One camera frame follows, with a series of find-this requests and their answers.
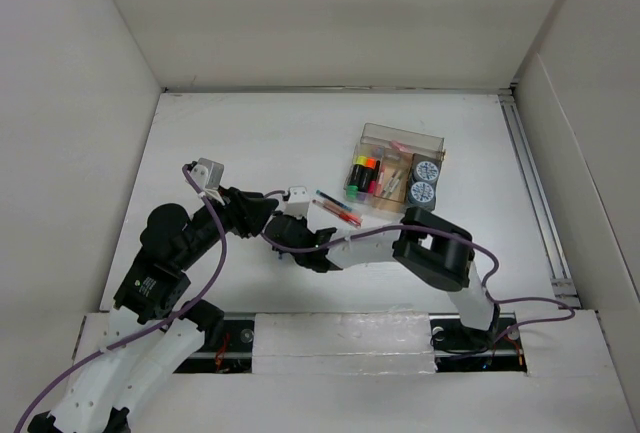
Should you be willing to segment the red gel pen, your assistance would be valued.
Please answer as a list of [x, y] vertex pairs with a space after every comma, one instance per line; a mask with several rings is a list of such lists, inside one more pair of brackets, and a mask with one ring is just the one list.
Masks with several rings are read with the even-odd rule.
[[348, 212], [344, 208], [339, 207], [338, 205], [327, 201], [327, 200], [313, 200], [313, 204], [317, 207], [331, 213], [336, 218], [339, 218], [341, 221], [353, 226], [354, 228], [360, 228], [362, 225], [362, 220], [354, 215], [351, 212]]

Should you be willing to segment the dark blue pen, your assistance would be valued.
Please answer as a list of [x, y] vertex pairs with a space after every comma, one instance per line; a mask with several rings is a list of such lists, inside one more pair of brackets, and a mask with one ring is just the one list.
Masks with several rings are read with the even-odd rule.
[[329, 202], [333, 203], [334, 205], [336, 205], [336, 206], [338, 206], [338, 207], [340, 207], [340, 208], [344, 209], [345, 211], [348, 211], [348, 212], [352, 212], [352, 211], [353, 211], [353, 209], [352, 209], [350, 206], [348, 206], [348, 205], [346, 205], [345, 203], [343, 203], [343, 202], [341, 202], [341, 201], [339, 201], [339, 200], [337, 200], [337, 199], [335, 199], [335, 198], [331, 197], [330, 195], [328, 195], [328, 194], [326, 194], [326, 193], [322, 192], [322, 191], [321, 191], [321, 190], [319, 190], [319, 189], [318, 189], [318, 190], [316, 190], [316, 194], [317, 194], [319, 197], [323, 198], [324, 200], [327, 200], [327, 201], [329, 201]]

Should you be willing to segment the orange gel pen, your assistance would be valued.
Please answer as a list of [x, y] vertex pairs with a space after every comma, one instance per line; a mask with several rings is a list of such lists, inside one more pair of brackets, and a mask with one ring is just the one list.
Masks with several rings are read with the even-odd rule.
[[352, 214], [351, 212], [345, 211], [344, 209], [332, 203], [324, 203], [323, 208], [345, 222], [349, 222], [357, 225], [360, 225], [362, 222], [362, 220], [358, 216]]

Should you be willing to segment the green highlighter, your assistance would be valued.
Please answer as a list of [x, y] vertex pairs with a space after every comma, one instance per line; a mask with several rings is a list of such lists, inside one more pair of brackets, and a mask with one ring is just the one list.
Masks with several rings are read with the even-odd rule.
[[360, 190], [357, 184], [348, 185], [346, 187], [346, 196], [351, 199], [358, 199]]

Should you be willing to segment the yellow highlighter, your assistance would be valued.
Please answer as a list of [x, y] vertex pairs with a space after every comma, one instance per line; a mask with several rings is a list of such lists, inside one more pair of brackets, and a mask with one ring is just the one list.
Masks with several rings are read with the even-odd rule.
[[366, 156], [358, 156], [354, 162], [354, 164], [352, 165], [351, 168], [351, 172], [350, 172], [350, 176], [349, 176], [349, 180], [347, 183], [348, 185], [354, 185], [357, 184], [359, 187], [359, 182], [360, 182], [360, 176], [362, 174], [362, 171], [364, 169], [364, 167], [366, 166], [366, 162], [367, 162], [367, 157]]

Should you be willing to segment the orange highlighter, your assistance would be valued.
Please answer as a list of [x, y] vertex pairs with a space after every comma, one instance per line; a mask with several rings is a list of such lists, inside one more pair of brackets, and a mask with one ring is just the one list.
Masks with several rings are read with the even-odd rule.
[[377, 177], [378, 167], [379, 161], [377, 159], [366, 158], [358, 179], [358, 190], [360, 192], [368, 193], [370, 191], [371, 184]]

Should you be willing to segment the clear plastic organizer box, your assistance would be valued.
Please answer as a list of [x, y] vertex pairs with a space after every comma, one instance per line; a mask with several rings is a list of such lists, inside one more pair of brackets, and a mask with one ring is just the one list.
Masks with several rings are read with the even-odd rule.
[[[360, 155], [373, 158], [372, 151], [375, 148], [393, 149], [390, 146], [391, 141], [398, 141], [406, 145], [409, 149], [409, 152], [398, 151], [402, 157], [400, 162], [381, 162], [378, 160], [379, 167], [377, 171], [377, 177], [374, 180], [377, 182], [377, 187], [374, 194], [370, 194], [369, 192], [360, 192], [358, 199], [348, 198], [346, 196], [346, 187], [352, 165], [354, 164], [356, 158]], [[413, 206], [407, 202], [407, 190], [409, 186], [414, 182], [412, 179], [412, 166], [414, 164], [414, 161], [419, 157], [429, 159], [436, 163], [440, 168], [441, 176], [442, 166], [445, 158], [445, 140], [441, 137], [386, 127], [374, 123], [365, 124], [359, 142], [354, 148], [352, 165], [346, 175], [346, 179], [344, 182], [344, 194], [346, 199], [349, 201], [366, 204], [377, 210], [383, 210], [393, 213], [400, 213], [409, 207], [418, 207]], [[383, 195], [383, 190], [392, 174], [396, 170], [404, 173], [403, 179], [401, 180], [401, 183], [399, 184], [398, 189], [395, 191], [395, 193], [392, 196], [385, 198]], [[436, 202], [438, 182], [436, 184], [431, 184], [435, 189]]]

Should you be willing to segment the blue glue jar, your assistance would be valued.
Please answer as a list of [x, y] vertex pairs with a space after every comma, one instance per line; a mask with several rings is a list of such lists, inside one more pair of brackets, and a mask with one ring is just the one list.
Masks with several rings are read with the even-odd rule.
[[407, 190], [407, 202], [413, 206], [433, 211], [436, 205], [434, 187], [425, 181], [413, 182]]
[[439, 166], [429, 159], [417, 158], [412, 166], [412, 179], [414, 182], [436, 184], [440, 177]]

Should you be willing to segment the green gel pen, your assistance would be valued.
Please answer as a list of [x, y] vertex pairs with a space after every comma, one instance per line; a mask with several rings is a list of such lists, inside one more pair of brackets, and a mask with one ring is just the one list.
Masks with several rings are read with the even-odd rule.
[[387, 182], [383, 190], [383, 195], [385, 198], [388, 198], [394, 192], [400, 176], [401, 176], [401, 172], [399, 170], [396, 170], [392, 174], [391, 178], [389, 179], [389, 181]]

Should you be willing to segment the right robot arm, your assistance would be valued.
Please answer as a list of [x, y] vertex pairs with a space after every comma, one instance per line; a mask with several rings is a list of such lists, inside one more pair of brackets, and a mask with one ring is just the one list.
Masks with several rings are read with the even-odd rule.
[[477, 272], [472, 235], [429, 211], [411, 207], [396, 224], [352, 233], [335, 228], [313, 232], [305, 219], [279, 214], [262, 236], [275, 251], [316, 273], [396, 262], [448, 295], [468, 343], [484, 349], [498, 335], [500, 307], [488, 298]]

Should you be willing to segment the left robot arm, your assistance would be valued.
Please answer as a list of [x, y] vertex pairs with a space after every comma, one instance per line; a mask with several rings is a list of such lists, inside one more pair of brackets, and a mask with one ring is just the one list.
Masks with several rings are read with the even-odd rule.
[[137, 414], [193, 353], [222, 340], [224, 313], [201, 295], [184, 302], [187, 270], [227, 233], [255, 237], [278, 202], [227, 189], [221, 202], [202, 197], [194, 214], [174, 203], [155, 208], [141, 248], [115, 293], [100, 350], [77, 362], [64, 398], [22, 420], [29, 432], [128, 432]]

